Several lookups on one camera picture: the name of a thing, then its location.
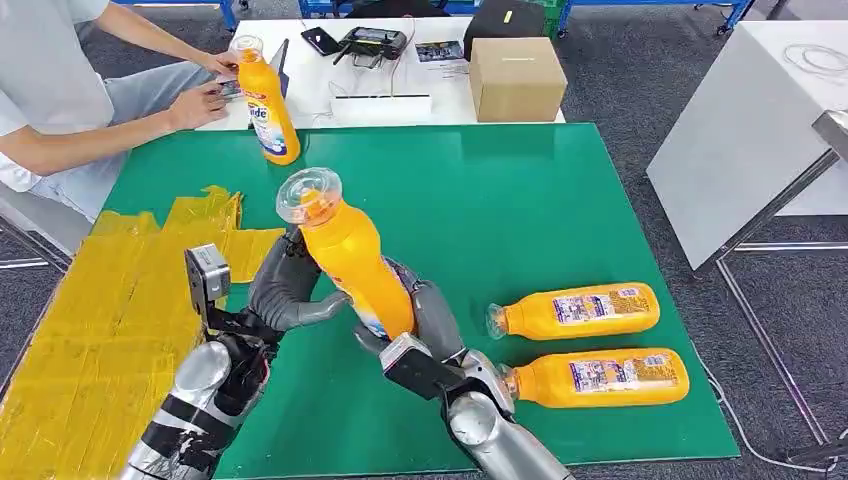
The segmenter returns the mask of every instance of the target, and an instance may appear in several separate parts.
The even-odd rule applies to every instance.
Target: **brown box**
[[[568,83],[546,37],[475,38],[469,73],[479,122],[552,122]]]

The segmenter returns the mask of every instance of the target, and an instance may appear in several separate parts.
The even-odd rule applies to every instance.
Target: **green mat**
[[[466,343],[523,365],[555,352],[663,346],[691,378],[664,406],[550,410],[517,404],[517,419],[565,463],[739,454],[651,250],[594,125],[488,125],[302,131],[304,154],[278,167],[252,132],[172,135],[137,148],[107,209],[152,211],[210,184],[245,194],[243,228],[282,225],[274,198],[297,169],[327,166],[365,210],[383,252],[435,281]],[[647,332],[583,340],[489,340],[490,302],[546,290],[641,281],[662,316]],[[330,291],[323,278],[316,298]],[[244,304],[234,289],[229,308]],[[224,455],[219,478],[365,475],[473,468],[448,439],[436,401],[381,376],[351,334],[352,310],[291,332],[259,406]]]

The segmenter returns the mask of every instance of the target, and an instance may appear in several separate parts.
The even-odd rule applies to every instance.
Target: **clear plastic cap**
[[[495,340],[506,335],[508,331],[506,310],[500,305],[490,303],[489,308],[486,309],[486,330],[489,332],[489,336]]]
[[[277,214],[286,222],[314,227],[329,220],[342,199],[342,181],[329,168],[306,168],[277,192]]]
[[[233,40],[233,51],[238,61],[251,63],[262,60],[262,39],[253,35],[241,35]]]
[[[513,400],[518,400],[518,379],[515,378],[515,370],[503,363],[498,365],[498,370],[500,370],[501,379],[504,381],[504,384],[506,384],[506,388],[509,390],[510,396]]]

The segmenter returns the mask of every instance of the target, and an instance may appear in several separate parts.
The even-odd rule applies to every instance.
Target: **gray carpet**
[[[774,0],[761,0],[757,8],[766,11],[773,3]],[[228,37],[216,11],[176,8],[144,12],[198,47],[217,51],[227,46]],[[813,439],[718,272],[693,278],[644,175],[645,167],[723,45],[723,39],[713,36],[722,21],[720,12],[720,8],[712,6],[700,11],[693,11],[691,6],[575,8],[568,37],[557,43],[569,80],[563,110],[569,121],[598,125],[691,337],[724,385],[753,445],[761,453],[780,458],[788,449],[812,443]],[[298,15],[295,2],[290,0],[253,0],[253,8],[242,18]],[[172,61],[96,30],[87,36],[84,48],[95,68],[107,77]],[[848,224],[840,219],[779,220],[759,237],[844,240],[848,237]],[[0,237],[0,254],[10,248],[3,240]],[[826,431],[835,436],[848,427],[848,366],[843,353],[848,258],[735,255],[729,264],[763,323],[781,345],[813,410]],[[48,269],[0,272],[0,276],[0,328],[7,332],[0,338],[0,372],[5,372],[57,276]],[[661,425],[657,426],[657,434],[662,434]],[[845,465],[828,478],[848,478]],[[740,459],[579,466],[574,473],[578,479],[823,477],[765,464],[744,450]]]

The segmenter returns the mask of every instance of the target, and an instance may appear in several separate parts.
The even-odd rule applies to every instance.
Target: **yellow tape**
[[[0,478],[114,478],[197,344],[183,251],[215,243],[234,283],[282,233],[236,230],[241,195],[208,187],[153,216],[103,212],[0,405]]]

